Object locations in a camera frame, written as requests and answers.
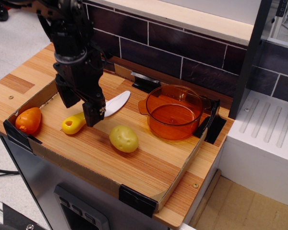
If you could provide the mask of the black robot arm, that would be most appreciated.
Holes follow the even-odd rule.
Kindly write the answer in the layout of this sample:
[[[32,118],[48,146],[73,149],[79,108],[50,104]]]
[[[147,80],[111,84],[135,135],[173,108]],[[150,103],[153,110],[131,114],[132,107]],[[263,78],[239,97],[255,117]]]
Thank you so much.
[[[55,83],[64,105],[83,101],[86,124],[93,127],[104,119],[106,102],[99,79],[107,58],[94,42],[93,23],[81,0],[0,0],[0,21],[7,19],[3,7],[22,9],[38,16],[53,43]]]

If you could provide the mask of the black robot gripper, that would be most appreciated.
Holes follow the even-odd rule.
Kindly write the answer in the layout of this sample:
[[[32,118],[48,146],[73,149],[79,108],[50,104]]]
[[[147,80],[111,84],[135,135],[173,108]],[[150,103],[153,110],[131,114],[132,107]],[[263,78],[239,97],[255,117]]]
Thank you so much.
[[[88,127],[93,127],[105,117],[106,101],[99,79],[103,75],[101,55],[104,52],[96,43],[75,50],[70,44],[54,44],[53,65],[57,72],[57,90],[66,108],[83,100],[83,112]]]

